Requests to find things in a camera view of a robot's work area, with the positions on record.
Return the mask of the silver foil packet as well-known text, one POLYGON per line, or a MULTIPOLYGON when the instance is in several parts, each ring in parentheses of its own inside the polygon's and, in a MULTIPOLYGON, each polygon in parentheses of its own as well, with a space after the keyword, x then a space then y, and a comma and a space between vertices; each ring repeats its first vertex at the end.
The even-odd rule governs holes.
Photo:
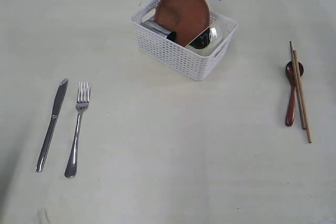
POLYGON ((175 31, 170 31, 153 20, 146 20, 142 23, 142 26, 172 42, 176 42, 177 40, 177 33, 175 31))

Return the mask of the brown round plate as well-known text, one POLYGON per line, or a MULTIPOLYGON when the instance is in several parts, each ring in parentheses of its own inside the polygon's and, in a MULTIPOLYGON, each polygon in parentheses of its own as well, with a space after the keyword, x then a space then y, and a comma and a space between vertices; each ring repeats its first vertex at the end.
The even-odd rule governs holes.
POLYGON ((154 21, 177 33, 176 43, 187 46, 209 27, 210 13, 206 0, 160 0, 154 21))

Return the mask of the grey ceramic bowl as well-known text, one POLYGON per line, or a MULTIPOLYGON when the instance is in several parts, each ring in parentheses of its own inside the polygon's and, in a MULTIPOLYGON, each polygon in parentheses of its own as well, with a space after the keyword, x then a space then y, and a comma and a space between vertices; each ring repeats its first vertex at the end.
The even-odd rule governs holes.
POLYGON ((198 37, 194 38, 186 48, 200 56, 210 56, 223 42, 224 32, 218 22, 213 22, 198 37))

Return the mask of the silver table knife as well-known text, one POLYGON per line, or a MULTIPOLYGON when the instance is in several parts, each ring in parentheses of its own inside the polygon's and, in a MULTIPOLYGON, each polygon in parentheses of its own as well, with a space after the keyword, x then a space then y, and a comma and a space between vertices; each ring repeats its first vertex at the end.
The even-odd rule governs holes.
POLYGON ((61 110, 62 103, 64 101, 66 91, 67 91, 67 86, 68 86, 68 78, 63 79, 63 81, 60 83, 55 98, 54 98, 54 103, 53 103, 53 108, 52 108, 52 113, 51 113, 51 118, 50 122, 48 125, 48 129, 46 132, 46 136, 43 142, 43 145, 40 150, 39 158, 37 160, 36 164, 36 172, 41 172, 44 168, 45 161, 47 159, 47 154, 48 150, 51 144, 51 139, 53 137, 53 133, 55 130, 55 126, 57 123, 57 119, 59 117, 59 113, 61 110))

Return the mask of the wooden chopstick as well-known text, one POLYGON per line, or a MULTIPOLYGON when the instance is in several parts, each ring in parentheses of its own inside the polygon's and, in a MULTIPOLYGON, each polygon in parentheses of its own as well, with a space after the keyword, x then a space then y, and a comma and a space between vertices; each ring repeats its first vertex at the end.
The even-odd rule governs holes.
POLYGON ((295 118, 295 107, 296 107, 296 99, 300 113, 301 127, 303 130, 306 129, 306 121, 303 113, 303 103, 301 98, 301 92, 299 88, 299 76, 302 76, 304 70, 301 63, 295 62, 294 57, 294 49, 292 45, 292 41, 289 42, 291 61, 287 63, 285 74, 290 83, 291 91, 290 97, 287 107, 287 113, 285 118, 285 125, 292 126, 295 118))
POLYGON ((298 61, 298 56, 297 56, 297 51, 293 51, 293 60, 294 60, 294 65, 295 65, 295 73, 296 73, 296 85, 299 89, 299 97, 301 101, 301 111, 304 119, 304 124, 305 124, 305 130, 307 134, 307 140, 308 143, 311 144, 311 134, 310 134, 310 129, 309 129, 309 123, 308 123, 308 117, 307 117, 307 110, 306 110, 306 105, 305 105, 305 97, 303 93, 303 88, 302 88, 302 82, 301 82, 301 74, 300 74, 300 68, 299 68, 299 61, 298 61))

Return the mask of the red wooden spoon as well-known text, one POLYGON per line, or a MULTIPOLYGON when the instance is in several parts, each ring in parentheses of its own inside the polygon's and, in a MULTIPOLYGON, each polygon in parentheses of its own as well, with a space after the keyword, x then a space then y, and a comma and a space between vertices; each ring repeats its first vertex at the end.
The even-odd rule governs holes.
MULTIPOLYGON (((293 121, 295 118, 295 90, 296 90, 296 82, 293 74, 293 69, 292 69, 292 61, 288 62, 286 64, 286 69, 285 69, 285 74, 286 77, 289 81, 291 90, 290 90, 290 96, 289 96, 289 102, 288 102, 288 107, 287 107, 287 113, 285 117, 285 125, 290 127, 293 125, 293 121)), ((300 112, 300 119, 301 119, 301 127, 303 130, 306 129, 306 123, 305 119, 303 116, 303 110, 302 110, 302 103, 300 101, 300 95, 297 95, 298 97, 298 104, 299 104, 299 112, 300 112)))

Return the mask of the white perforated plastic basket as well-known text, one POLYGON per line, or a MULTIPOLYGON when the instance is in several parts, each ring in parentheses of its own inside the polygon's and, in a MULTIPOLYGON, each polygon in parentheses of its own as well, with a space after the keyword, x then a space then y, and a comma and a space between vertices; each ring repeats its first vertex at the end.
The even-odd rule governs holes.
POLYGON ((203 57, 142 26, 142 18, 154 10, 159 1, 151 0, 131 16, 138 48, 145 54, 195 81, 203 80, 224 57, 230 40, 237 29, 237 22, 222 14, 210 12, 211 24, 213 22, 220 24, 224 32, 224 40, 210 56, 203 57))

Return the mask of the silver spoon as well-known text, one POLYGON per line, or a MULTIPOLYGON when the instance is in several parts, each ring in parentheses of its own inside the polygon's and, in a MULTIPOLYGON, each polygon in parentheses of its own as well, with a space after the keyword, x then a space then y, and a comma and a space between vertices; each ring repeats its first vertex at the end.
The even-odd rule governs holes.
POLYGON ((77 163, 78 163, 78 145, 79 145, 79 134, 81 127, 82 115, 85 110, 89 107, 90 102, 91 86, 88 82, 78 83, 76 110, 77 110, 77 120, 75 133, 73 137, 72 147, 70 150, 70 155, 68 158, 67 166, 65 169, 64 176, 66 178, 75 177, 77 173, 77 163))

